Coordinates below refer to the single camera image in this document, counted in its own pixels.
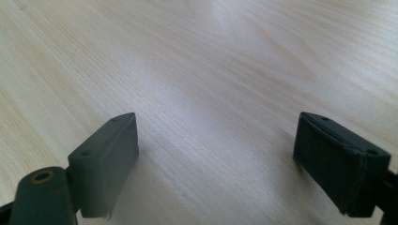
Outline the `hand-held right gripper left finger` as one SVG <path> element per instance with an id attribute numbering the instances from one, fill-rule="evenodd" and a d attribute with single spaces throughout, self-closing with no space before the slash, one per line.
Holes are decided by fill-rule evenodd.
<path id="1" fill-rule="evenodd" d="M 73 208 L 84 218 L 109 218 L 138 156 L 135 114 L 107 121 L 68 156 Z"/>

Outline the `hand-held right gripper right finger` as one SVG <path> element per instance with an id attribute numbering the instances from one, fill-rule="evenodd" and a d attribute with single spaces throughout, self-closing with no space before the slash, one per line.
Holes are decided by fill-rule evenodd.
<path id="1" fill-rule="evenodd" d="M 379 207 L 391 216 L 388 152 L 327 117 L 302 112 L 293 157 L 342 214 L 369 218 Z"/>

